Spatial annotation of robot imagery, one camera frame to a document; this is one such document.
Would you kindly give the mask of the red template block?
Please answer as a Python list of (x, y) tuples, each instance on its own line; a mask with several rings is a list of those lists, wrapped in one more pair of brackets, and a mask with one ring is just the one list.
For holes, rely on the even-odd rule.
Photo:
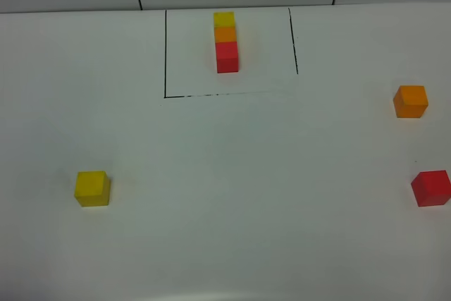
[(216, 69), (218, 73), (236, 73), (239, 71), (237, 42), (216, 43)]

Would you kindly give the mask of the orange template block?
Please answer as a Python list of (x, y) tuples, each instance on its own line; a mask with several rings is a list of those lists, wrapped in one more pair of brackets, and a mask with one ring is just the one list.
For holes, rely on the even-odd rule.
[(236, 42), (237, 32), (235, 26), (215, 27), (214, 28), (215, 43)]

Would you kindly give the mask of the yellow template block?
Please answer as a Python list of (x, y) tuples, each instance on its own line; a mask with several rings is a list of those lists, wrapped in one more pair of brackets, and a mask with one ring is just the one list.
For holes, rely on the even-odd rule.
[(235, 14), (233, 12), (215, 12), (214, 27), (235, 27)]

